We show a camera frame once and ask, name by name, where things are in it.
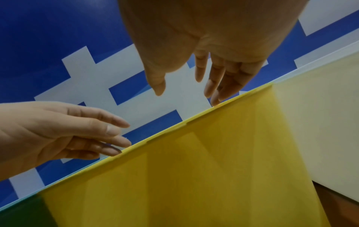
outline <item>brown floor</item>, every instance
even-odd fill
[[[313,183],[332,227],[359,227],[358,202]]]

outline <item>green panel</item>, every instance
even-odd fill
[[[33,195],[0,212],[1,227],[57,227],[43,199]]]

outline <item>yellow edge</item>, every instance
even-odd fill
[[[138,142],[138,143],[132,145],[132,146],[129,147],[129,148],[124,149],[120,155],[117,155],[117,156],[115,156],[115,157],[108,157],[108,158],[106,158],[106,159],[103,159],[103,160],[101,160],[101,161],[98,161],[98,162],[94,163],[93,165],[91,165],[91,166],[89,166],[89,167],[86,167],[86,168],[80,170],[80,171],[77,172],[77,173],[74,173],[74,174],[72,174],[72,175],[70,175],[70,176],[68,176],[68,177],[66,177],[66,178],[63,178],[62,180],[57,181],[57,182],[56,182],[55,184],[53,184],[53,185],[56,185],[56,184],[58,184],[58,183],[60,183],[60,182],[63,182],[63,181],[65,181],[65,180],[68,180],[68,179],[70,179],[70,178],[72,178],[72,177],[75,177],[75,176],[78,176],[78,175],[80,175],[80,174],[83,174],[83,173],[85,173],[85,172],[87,172],[87,171],[89,171],[89,170],[92,170],[92,169],[93,169],[94,167],[96,167],[96,166],[105,165],[105,164],[108,163],[108,162],[112,162],[112,161],[114,161],[114,160],[116,160],[116,159],[119,159],[119,158],[123,157],[124,155],[126,155],[126,154],[132,152],[133,150],[135,150],[135,149],[137,149],[137,148],[139,148],[139,147],[141,147],[141,146],[144,146],[146,143],[150,142],[151,140],[154,140],[155,138],[158,138],[158,137],[160,137],[160,136],[162,136],[162,135],[166,135],[166,134],[168,134],[168,133],[171,133],[171,132],[173,132],[173,131],[175,131],[175,130],[178,130],[178,129],[182,128],[183,126],[186,126],[186,124],[187,124],[188,122],[190,122],[190,121],[193,121],[193,120],[195,120],[195,119],[198,119],[198,118],[200,118],[201,116],[203,116],[203,115],[205,115],[205,114],[208,114],[208,113],[210,113],[210,112],[212,112],[212,111],[214,111],[214,110],[216,110],[216,109],[218,109],[218,108],[220,108],[220,107],[222,107],[222,106],[224,106],[224,105],[227,105],[227,104],[229,104],[229,103],[231,103],[231,102],[233,102],[233,101],[236,101],[236,100],[241,99],[241,98],[244,98],[244,97],[251,96],[251,95],[253,95],[253,94],[255,94],[255,93],[257,93],[257,92],[259,92],[259,91],[261,91],[261,90],[263,90],[263,89],[266,89],[266,88],[271,87],[272,85],[273,85],[272,82],[267,83],[267,84],[264,84],[264,85],[262,85],[262,86],[260,86],[260,87],[258,87],[258,88],[255,88],[255,89],[253,89],[253,90],[251,90],[251,91],[248,91],[248,92],[243,93],[243,94],[241,94],[241,95],[239,95],[239,96],[237,96],[237,97],[234,97],[234,98],[232,98],[232,99],[230,99],[230,100],[227,100],[227,101],[225,101],[225,102],[223,102],[223,103],[220,103],[220,104],[218,104],[218,105],[215,106],[215,107],[209,108],[208,110],[205,110],[205,111],[203,111],[203,112],[201,112],[201,113],[199,113],[199,114],[197,114],[197,115],[195,115],[195,116],[193,116],[193,117],[190,117],[190,118],[187,119],[187,120],[184,120],[184,121],[182,121],[182,122],[180,122],[180,123],[178,123],[178,124],[176,124],[176,125],[174,125],[174,126],[172,126],[172,127],[169,127],[169,128],[167,128],[167,129],[165,129],[165,130],[163,130],[163,131],[161,131],[161,132],[159,132],[159,133],[157,133],[157,134],[155,134],[155,135],[153,135],[153,136],[148,137],[147,139],[144,139],[144,140],[140,141],[140,142]]]

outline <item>skin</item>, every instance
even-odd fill
[[[295,25],[306,0],[119,0],[121,16],[157,95],[165,75],[196,56],[204,95],[217,105],[240,91]]]
[[[130,125],[107,111],[61,102],[0,104],[0,181],[47,161],[97,159],[129,147]]]

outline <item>yellow fabric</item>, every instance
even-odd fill
[[[60,227],[329,226],[268,85],[40,194]]]

